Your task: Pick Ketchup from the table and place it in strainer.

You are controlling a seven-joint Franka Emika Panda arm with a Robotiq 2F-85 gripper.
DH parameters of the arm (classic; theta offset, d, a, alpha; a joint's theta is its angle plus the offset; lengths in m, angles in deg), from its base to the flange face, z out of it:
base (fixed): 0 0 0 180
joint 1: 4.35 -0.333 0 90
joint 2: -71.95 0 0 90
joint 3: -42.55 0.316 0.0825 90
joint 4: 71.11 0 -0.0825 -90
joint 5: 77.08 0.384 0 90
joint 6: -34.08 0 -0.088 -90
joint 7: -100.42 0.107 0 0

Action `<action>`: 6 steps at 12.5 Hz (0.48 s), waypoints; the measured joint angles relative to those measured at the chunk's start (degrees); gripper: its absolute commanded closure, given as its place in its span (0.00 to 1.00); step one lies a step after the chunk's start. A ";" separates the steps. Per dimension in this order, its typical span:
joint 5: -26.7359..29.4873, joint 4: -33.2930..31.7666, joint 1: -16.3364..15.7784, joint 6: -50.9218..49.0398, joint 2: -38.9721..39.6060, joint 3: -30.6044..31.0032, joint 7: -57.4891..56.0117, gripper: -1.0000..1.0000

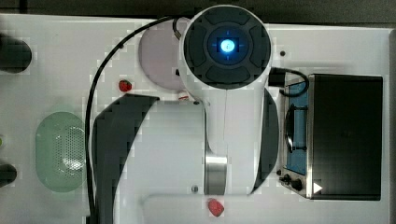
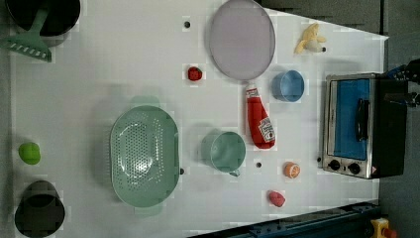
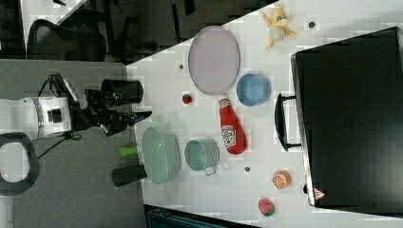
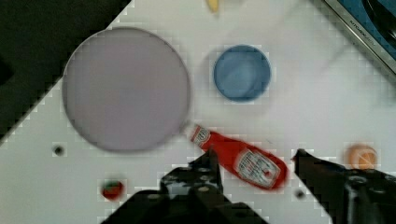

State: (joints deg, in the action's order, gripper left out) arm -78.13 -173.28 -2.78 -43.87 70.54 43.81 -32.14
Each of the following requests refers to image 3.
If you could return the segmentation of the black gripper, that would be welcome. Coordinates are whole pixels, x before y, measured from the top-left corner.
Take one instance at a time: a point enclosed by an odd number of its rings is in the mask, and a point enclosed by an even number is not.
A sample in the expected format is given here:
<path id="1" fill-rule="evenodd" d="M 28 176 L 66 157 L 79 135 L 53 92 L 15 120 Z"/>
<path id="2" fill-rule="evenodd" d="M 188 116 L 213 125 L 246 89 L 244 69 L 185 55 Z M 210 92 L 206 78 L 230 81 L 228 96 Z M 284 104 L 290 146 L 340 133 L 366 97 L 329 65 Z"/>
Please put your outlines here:
<path id="1" fill-rule="evenodd" d="M 102 90 L 85 90 L 86 107 L 82 108 L 80 100 L 70 96 L 70 118 L 73 131 L 84 131 L 91 127 L 100 127 L 106 136 L 122 132 L 152 115 L 151 111 L 119 112 L 112 106 L 130 105 L 129 95 L 106 93 Z"/>

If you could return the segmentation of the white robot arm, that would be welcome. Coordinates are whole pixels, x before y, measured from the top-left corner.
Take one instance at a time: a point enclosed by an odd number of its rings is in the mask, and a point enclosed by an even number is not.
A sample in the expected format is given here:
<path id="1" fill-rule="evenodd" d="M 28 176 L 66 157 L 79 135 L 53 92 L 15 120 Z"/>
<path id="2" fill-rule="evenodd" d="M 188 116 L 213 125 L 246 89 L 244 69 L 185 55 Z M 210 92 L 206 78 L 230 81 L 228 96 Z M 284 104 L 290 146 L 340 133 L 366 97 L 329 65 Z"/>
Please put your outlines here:
<path id="1" fill-rule="evenodd" d="M 14 197 L 29 190 L 40 173 L 39 159 L 33 143 L 60 137 L 68 140 L 78 131 L 91 127 L 102 129 L 106 136 L 126 130 L 150 117 L 150 111 L 119 112 L 114 106 L 129 105 L 130 98 L 122 93 L 88 89 L 86 107 L 80 107 L 74 96 L 28 97 L 1 101 L 1 150 L 28 159 L 28 173 L 21 180 L 1 175 L 1 194 Z"/>

